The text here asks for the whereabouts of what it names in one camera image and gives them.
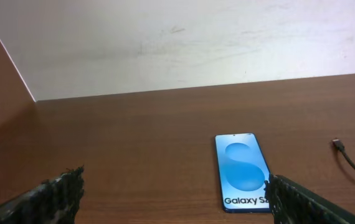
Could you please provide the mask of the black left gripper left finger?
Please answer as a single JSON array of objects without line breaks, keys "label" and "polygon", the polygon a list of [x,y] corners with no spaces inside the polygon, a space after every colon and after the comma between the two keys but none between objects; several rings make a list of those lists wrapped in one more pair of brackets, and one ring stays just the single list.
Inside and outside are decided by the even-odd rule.
[{"label": "black left gripper left finger", "polygon": [[0,204],[0,224],[74,223],[84,195],[84,168],[54,179]]}]

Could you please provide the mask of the blue Galaxy smartphone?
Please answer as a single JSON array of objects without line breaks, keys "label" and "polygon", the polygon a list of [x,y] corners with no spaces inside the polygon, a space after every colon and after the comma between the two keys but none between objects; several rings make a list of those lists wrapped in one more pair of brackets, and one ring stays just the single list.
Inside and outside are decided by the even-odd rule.
[{"label": "blue Galaxy smartphone", "polygon": [[269,213],[270,169],[253,133],[215,136],[222,208],[227,213]]}]

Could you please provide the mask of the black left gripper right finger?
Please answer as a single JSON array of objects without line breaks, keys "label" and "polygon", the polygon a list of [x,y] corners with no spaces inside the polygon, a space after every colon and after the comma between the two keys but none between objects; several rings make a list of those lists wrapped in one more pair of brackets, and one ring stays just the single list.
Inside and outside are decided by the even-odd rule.
[{"label": "black left gripper right finger", "polygon": [[275,223],[355,224],[354,214],[282,175],[269,175],[265,197]]}]

